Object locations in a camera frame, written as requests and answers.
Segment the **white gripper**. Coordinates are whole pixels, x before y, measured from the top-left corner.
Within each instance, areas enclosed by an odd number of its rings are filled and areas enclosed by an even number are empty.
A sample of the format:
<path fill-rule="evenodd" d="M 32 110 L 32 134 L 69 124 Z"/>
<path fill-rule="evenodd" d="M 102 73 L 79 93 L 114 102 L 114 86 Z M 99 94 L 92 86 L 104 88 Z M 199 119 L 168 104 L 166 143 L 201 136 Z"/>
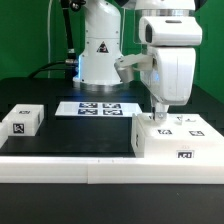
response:
<path fill-rule="evenodd" d="M 152 103 L 153 118 L 165 120 L 168 105 L 185 105 L 190 97 L 196 52 L 189 47 L 149 47 L 152 67 L 140 79 L 158 100 Z"/>

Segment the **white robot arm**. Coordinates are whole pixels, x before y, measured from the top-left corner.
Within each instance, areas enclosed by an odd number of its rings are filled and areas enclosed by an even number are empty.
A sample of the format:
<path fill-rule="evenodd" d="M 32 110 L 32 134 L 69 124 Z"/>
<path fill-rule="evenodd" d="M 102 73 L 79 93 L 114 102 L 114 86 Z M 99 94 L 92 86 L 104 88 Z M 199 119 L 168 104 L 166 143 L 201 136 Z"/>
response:
<path fill-rule="evenodd" d="M 150 91 L 152 113 L 164 120 L 168 108 L 189 100 L 195 69 L 194 47 L 202 29 L 193 17 L 197 0 L 60 0 L 73 82 L 90 89 L 111 88 L 134 79 Z M 134 12 L 139 54 L 121 53 L 119 8 Z"/>

